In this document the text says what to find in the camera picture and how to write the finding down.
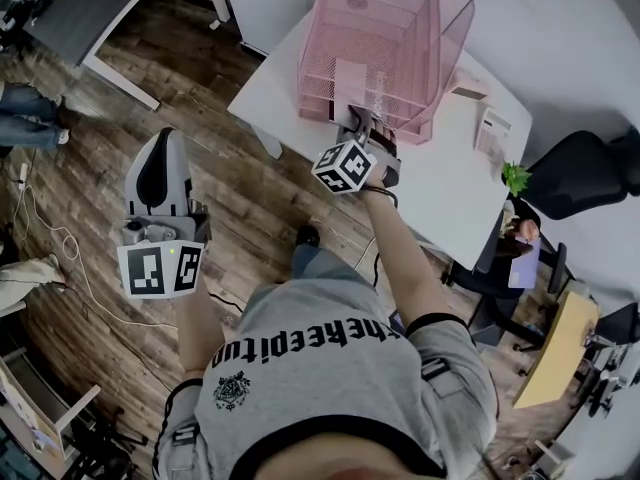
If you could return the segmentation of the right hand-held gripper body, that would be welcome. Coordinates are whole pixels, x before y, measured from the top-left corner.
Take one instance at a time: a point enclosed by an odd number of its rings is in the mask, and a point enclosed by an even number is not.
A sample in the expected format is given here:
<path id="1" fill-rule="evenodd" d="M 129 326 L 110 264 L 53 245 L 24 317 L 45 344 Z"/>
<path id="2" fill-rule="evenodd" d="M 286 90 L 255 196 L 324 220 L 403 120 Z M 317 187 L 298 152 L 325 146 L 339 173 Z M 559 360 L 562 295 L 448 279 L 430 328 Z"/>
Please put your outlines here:
<path id="1" fill-rule="evenodd" d="M 380 188 L 399 183 L 401 160 L 394 132 L 379 119 L 369 134 L 338 127 L 336 144 L 313 164 L 312 175 L 333 194 L 360 191 L 365 185 Z"/>

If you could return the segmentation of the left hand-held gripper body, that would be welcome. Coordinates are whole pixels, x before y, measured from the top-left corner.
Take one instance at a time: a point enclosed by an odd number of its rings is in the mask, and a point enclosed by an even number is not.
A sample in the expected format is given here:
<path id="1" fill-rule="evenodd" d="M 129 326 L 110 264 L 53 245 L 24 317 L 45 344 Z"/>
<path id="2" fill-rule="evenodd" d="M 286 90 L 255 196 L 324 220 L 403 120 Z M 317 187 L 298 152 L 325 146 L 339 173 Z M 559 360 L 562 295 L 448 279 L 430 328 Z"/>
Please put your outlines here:
<path id="1" fill-rule="evenodd" d="M 125 178 L 125 221 L 117 257 L 131 299 L 195 292 L 211 238 L 207 207 L 191 197 L 184 135 L 162 129 L 140 150 Z"/>

